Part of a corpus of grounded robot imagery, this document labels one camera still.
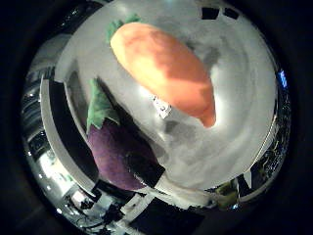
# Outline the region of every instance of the green leaves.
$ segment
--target green leaves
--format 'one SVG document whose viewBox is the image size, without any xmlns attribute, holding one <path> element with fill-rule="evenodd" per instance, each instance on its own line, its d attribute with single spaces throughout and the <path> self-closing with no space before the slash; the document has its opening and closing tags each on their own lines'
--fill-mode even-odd
<svg viewBox="0 0 313 235">
<path fill-rule="evenodd" d="M 91 102 L 88 109 L 87 133 L 89 133 L 90 125 L 101 129 L 106 118 L 120 125 L 119 117 L 113 108 L 108 96 L 102 90 L 96 78 L 90 80 L 92 89 Z"/>
<path fill-rule="evenodd" d="M 135 23 L 135 22 L 140 22 L 141 18 L 135 13 L 128 17 L 125 21 L 125 23 L 121 20 L 118 20 L 116 22 L 112 22 L 109 24 L 108 29 L 107 29 L 107 34 L 106 34 L 106 42 L 109 44 L 111 42 L 111 38 L 115 34 L 115 32 L 122 27 L 125 24 L 129 23 Z"/>
</svg>

